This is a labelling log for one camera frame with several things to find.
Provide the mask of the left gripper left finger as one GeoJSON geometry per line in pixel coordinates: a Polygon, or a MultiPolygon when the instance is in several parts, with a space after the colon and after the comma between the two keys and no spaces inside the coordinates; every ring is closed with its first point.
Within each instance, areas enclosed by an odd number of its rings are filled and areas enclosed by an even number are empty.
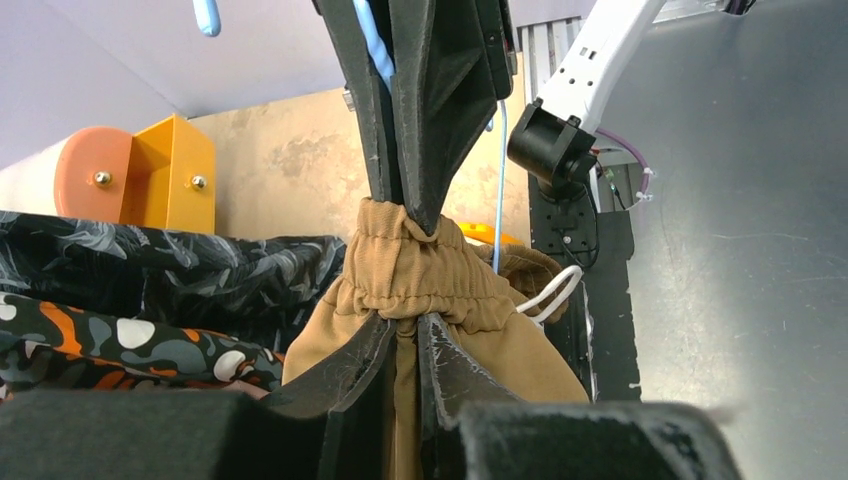
{"type": "Polygon", "coordinates": [[[266,398],[34,391],[1,411],[5,479],[381,479],[395,326],[368,319],[266,398]]]}

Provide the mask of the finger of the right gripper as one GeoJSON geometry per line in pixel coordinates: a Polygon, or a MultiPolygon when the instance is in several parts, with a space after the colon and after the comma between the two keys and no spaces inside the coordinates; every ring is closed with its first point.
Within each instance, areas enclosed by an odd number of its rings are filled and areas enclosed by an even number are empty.
{"type": "Polygon", "coordinates": [[[389,4],[392,105],[403,204],[427,234],[451,181],[513,90],[509,5],[500,0],[389,4]]]}

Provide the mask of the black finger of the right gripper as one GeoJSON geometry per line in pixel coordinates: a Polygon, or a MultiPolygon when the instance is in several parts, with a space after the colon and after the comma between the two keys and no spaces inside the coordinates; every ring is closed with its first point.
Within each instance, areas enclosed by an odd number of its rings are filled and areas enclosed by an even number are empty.
{"type": "Polygon", "coordinates": [[[400,203],[389,3],[317,0],[314,6],[329,33],[357,115],[371,196],[400,203]]]}

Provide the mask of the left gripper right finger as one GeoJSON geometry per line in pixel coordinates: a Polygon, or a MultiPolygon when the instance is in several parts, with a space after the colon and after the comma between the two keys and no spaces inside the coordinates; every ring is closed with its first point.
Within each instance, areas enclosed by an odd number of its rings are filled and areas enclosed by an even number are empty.
{"type": "Polygon", "coordinates": [[[426,479],[738,479],[706,412],[685,404],[535,404],[499,384],[437,314],[418,319],[426,479]]]}

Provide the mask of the light blue wire hanger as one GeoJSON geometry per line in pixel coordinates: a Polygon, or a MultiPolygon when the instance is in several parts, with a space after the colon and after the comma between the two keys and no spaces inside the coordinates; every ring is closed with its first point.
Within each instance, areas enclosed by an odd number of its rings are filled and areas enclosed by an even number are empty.
{"type": "Polygon", "coordinates": [[[436,231],[453,177],[513,91],[505,1],[316,1],[349,90],[372,197],[436,231]]]}

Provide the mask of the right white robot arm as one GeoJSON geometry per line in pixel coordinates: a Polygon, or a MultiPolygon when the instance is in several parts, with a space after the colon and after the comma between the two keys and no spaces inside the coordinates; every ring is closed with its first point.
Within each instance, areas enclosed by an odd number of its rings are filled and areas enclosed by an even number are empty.
{"type": "MultiPolygon", "coordinates": [[[[361,208],[435,233],[451,182],[512,91],[515,43],[503,1],[319,1],[352,95],[371,196],[361,208]]],[[[599,1],[527,104],[506,156],[554,199],[588,183],[610,93],[661,9],[599,1]]]]}

